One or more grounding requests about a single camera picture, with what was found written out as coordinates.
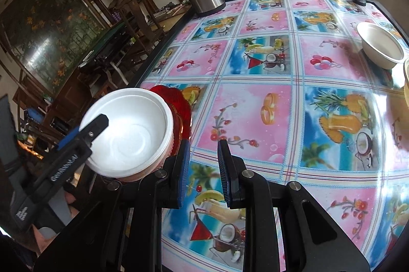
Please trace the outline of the small white paper bowl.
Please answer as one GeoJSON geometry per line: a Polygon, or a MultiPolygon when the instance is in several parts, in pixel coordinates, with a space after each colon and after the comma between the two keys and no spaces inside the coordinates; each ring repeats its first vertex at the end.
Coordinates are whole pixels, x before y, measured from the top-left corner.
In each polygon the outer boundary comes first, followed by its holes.
{"type": "Polygon", "coordinates": [[[86,164],[95,173],[132,182],[163,164],[174,143],[174,121],[165,100],[144,88],[123,88],[103,96],[82,118],[83,130],[103,114],[108,126],[92,142],[86,164]]]}

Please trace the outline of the large red scalloped plate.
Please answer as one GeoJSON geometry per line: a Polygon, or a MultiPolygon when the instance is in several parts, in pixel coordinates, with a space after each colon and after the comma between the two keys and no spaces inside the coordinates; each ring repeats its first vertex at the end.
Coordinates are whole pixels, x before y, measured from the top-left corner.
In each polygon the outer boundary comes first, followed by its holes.
{"type": "Polygon", "coordinates": [[[191,137],[191,106],[177,88],[156,85],[150,91],[160,95],[171,109],[174,122],[171,156],[176,155],[182,139],[189,140],[191,137]]]}

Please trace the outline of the large cream plastic bowl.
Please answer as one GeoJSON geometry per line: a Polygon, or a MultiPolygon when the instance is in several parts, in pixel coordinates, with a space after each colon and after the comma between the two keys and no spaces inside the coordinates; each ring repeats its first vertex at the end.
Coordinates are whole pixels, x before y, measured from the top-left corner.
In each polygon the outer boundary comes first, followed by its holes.
{"type": "Polygon", "coordinates": [[[405,77],[405,88],[409,89],[409,57],[405,59],[403,64],[403,74],[405,77]]]}

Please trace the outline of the large white paper bowl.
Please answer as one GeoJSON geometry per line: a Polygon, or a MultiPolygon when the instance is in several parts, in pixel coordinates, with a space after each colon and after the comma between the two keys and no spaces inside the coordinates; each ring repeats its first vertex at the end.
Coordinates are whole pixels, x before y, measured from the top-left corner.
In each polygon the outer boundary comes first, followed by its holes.
{"type": "Polygon", "coordinates": [[[369,22],[359,23],[356,29],[364,54],[378,67],[390,70],[403,62],[403,48],[387,30],[369,22]]]}

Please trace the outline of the green mahjong table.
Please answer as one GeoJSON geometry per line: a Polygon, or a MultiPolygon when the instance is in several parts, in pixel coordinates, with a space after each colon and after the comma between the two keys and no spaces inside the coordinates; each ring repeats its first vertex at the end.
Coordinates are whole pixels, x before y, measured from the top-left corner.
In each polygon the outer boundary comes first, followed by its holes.
{"type": "Polygon", "coordinates": [[[129,40],[126,24],[122,21],[114,25],[91,47],[91,50],[78,65],[78,69],[105,66],[129,40]]]}

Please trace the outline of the dark wooden chair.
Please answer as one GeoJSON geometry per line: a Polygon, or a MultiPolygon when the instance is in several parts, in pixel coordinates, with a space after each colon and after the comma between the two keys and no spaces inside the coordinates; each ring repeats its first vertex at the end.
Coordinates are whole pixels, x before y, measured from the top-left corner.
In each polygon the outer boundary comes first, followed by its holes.
{"type": "Polygon", "coordinates": [[[156,29],[152,30],[152,27],[146,20],[146,16],[141,10],[140,2],[142,2],[142,0],[112,0],[108,6],[108,10],[119,13],[127,26],[128,32],[135,38],[137,44],[142,47],[143,51],[147,55],[150,55],[166,33],[155,17],[152,17],[152,19],[156,29]]]}

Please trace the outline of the colourful picture tablecloth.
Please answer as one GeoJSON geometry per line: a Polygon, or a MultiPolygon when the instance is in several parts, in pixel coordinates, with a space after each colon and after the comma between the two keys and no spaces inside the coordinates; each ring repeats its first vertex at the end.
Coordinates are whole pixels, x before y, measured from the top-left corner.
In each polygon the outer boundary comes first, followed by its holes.
{"type": "Polygon", "coordinates": [[[217,143],[267,180],[301,183],[375,269],[408,224],[403,64],[362,51],[358,24],[408,35],[379,3],[232,0],[183,17],[135,84],[178,89],[192,109],[187,193],[163,213],[171,271],[240,271],[245,220],[220,199],[217,143]]]}

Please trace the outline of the floral wall painting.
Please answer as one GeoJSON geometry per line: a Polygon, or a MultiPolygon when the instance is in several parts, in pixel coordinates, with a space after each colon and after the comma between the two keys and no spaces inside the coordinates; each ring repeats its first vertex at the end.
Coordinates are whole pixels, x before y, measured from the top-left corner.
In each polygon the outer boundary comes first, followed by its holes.
{"type": "Polygon", "coordinates": [[[53,95],[105,29],[83,0],[13,0],[1,27],[15,57],[53,95]]]}

